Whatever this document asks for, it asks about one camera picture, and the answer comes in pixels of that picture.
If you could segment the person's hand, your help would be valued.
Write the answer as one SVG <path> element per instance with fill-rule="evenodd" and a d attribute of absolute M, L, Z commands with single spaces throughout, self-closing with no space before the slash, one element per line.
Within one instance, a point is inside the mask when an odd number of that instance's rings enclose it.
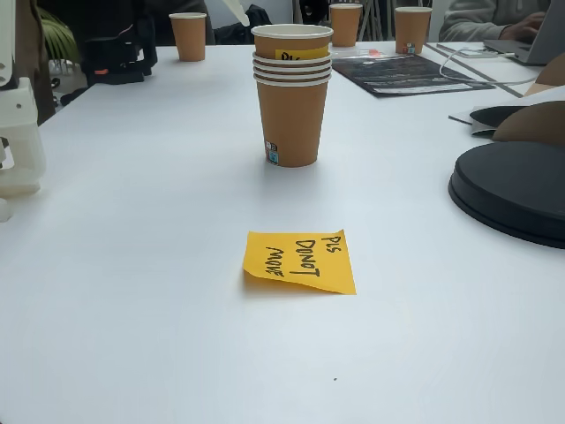
<path fill-rule="evenodd" d="M 546 14 L 542 11 L 536 12 L 516 24 L 506 26 L 501 31 L 499 39 L 520 42 L 531 41 L 536 37 L 545 16 Z"/>

